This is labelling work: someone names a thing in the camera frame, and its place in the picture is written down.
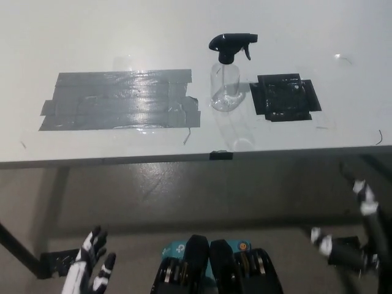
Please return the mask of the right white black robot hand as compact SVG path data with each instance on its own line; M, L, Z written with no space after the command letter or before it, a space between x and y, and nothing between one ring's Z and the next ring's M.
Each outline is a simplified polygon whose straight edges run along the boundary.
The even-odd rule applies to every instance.
M358 200L368 244L353 247L326 235L319 227L310 230L310 241L332 265L345 266L359 272L391 270L391 238L382 216L380 204L365 180L355 180L352 188Z

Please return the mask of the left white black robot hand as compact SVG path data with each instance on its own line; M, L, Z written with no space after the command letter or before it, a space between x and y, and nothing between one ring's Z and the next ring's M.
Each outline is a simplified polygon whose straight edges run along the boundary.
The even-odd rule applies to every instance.
M63 293L105 293L116 262L116 254L109 253L102 264L97 276L92 279L92 272L99 259L106 253L108 233L101 226L94 227L70 266Z

